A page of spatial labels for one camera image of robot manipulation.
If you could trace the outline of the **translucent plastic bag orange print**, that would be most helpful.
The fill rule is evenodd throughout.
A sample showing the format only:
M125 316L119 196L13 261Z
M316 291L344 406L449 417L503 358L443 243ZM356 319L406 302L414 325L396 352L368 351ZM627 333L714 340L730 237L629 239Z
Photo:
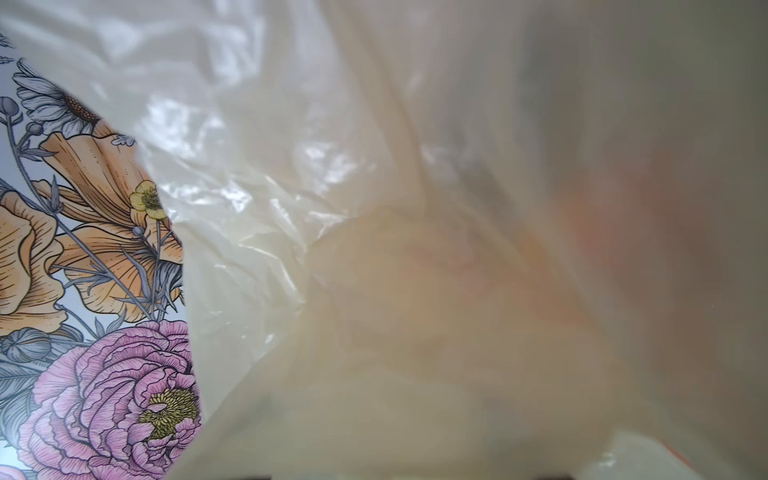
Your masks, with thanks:
M184 249L174 479L767 475L763 1L5 1Z

